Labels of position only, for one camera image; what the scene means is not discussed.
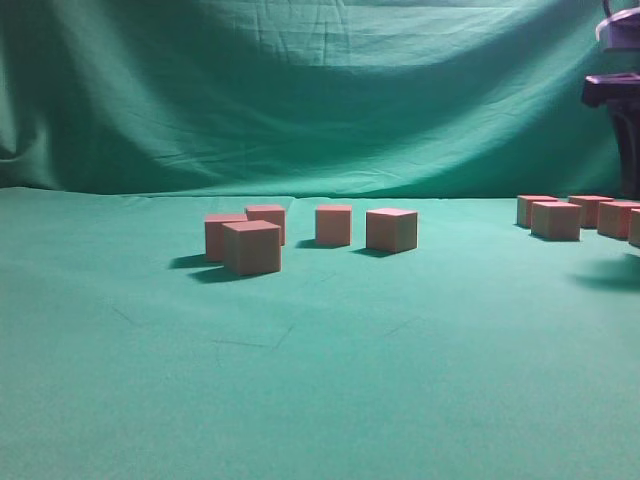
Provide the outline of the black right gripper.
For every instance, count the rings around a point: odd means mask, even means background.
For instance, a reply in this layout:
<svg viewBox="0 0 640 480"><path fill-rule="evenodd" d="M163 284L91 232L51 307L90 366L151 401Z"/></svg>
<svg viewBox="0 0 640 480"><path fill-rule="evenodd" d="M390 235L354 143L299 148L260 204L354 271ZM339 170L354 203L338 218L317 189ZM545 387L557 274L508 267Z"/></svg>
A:
<svg viewBox="0 0 640 480"><path fill-rule="evenodd" d="M605 18L618 12L613 12L609 4L603 4L602 8ZM639 49L602 51L638 52ZM588 75L581 94L582 103L591 108L608 102L620 156L621 191L634 200L639 199L639 102L629 99L638 97L639 74L633 72Z"/></svg>

